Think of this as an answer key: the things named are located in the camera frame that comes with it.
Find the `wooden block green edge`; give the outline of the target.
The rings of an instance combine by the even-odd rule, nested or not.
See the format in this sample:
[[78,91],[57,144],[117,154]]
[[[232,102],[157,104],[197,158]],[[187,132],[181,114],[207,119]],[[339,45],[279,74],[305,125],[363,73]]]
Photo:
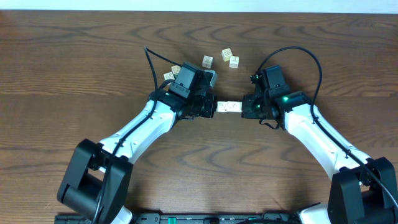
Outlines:
[[217,109],[218,113],[225,113],[228,111],[228,102],[227,101],[218,101],[217,102]]

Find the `wooden block yellow violin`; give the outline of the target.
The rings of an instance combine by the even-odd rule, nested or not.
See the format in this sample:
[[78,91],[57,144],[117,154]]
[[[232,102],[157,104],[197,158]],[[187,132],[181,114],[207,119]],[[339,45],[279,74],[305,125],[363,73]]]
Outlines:
[[239,106],[239,103],[237,103],[235,101],[228,101],[226,110],[227,110],[227,112],[237,112],[237,111],[239,111],[237,106]]

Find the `wooden block green L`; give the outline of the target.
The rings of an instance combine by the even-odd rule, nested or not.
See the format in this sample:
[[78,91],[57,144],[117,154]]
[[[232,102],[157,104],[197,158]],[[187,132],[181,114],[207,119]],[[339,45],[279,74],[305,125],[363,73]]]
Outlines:
[[238,113],[241,113],[242,112],[242,103],[240,101],[237,102],[235,108]]

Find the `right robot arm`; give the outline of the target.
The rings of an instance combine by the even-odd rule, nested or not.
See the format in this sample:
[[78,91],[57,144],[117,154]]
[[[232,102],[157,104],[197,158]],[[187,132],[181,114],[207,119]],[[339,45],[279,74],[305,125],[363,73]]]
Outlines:
[[397,223],[397,182],[392,163],[350,144],[302,92],[246,95],[243,118],[274,120],[297,138],[331,180],[327,204],[299,211],[301,223]]

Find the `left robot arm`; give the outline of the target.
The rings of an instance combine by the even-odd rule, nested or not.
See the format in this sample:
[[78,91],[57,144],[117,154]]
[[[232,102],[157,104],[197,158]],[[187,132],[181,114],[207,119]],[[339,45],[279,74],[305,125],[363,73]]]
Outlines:
[[124,204],[138,158],[181,119],[212,118],[216,101],[211,93],[187,99],[165,90],[151,93],[144,109],[118,132],[77,145],[57,200],[89,223],[130,223],[132,212]]

